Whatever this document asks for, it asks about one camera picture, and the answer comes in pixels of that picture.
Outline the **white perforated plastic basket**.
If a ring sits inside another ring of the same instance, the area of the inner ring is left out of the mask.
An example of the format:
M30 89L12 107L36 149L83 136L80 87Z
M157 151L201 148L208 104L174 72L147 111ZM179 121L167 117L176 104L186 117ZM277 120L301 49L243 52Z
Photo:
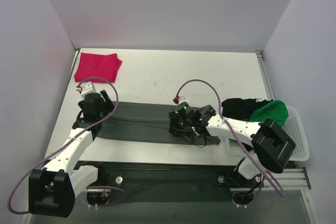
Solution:
M295 108L291 106L286 107L289 116L287 117L286 122L282 128L296 144L296 148L290 158L290 161L306 162L310 157L310 152L301 117ZM226 143L229 153L238 157L247 157L236 141L227 140Z

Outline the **grey t shirt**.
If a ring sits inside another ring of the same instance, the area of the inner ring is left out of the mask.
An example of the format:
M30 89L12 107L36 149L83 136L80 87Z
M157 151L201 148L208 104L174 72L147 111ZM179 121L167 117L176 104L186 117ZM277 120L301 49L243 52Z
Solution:
M107 140L159 144L219 145L220 139L196 135L184 116L176 115L186 105L120 102L116 112L102 124L98 137Z

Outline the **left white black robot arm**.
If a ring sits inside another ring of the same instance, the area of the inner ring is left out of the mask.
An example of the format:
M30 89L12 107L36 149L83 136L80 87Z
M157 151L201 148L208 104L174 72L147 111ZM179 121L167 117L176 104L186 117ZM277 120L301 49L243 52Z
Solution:
M76 172L74 168L116 105L105 90L84 94L78 105L81 111L59 154L42 169L34 169L29 175L30 214L66 218L73 210L76 197L86 186L91 184L100 188L106 183L105 173L93 166L85 166Z

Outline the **green t shirt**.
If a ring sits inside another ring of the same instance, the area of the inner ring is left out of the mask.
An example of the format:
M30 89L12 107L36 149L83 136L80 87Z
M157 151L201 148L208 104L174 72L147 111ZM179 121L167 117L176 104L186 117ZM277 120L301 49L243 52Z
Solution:
M280 100L274 100L253 112L247 121L264 122L266 119L271 119L283 127L288 116L286 105Z

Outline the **folded red t shirt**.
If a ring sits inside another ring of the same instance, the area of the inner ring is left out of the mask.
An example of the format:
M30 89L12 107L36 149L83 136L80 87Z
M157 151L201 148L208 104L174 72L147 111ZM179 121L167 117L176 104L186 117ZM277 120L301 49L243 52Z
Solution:
M91 82L103 83L103 80L97 78L99 77L114 83L121 65L122 60L116 53L99 55L82 52L74 80L81 82L86 78L91 78Z

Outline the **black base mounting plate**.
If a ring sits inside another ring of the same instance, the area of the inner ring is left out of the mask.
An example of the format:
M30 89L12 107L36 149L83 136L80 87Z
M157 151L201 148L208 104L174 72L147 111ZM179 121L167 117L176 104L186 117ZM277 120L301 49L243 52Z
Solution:
M98 179L87 192L89 203L106 206L121 202L251 201L261 175L245 179L235 166L169 165L80 161L98 169Z

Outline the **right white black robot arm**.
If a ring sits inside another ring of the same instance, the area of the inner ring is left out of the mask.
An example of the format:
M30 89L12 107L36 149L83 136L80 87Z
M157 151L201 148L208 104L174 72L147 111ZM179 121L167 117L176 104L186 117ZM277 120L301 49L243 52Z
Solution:
M232 174L233 182L238 186L245 186L262 172L281 174L296 148L295 142L276 121L224 119L210 105L192 108L183 102L169 113L169 119L169 132L173 135L229 138L242 147L252 147L252 151L245 152L246 158Z

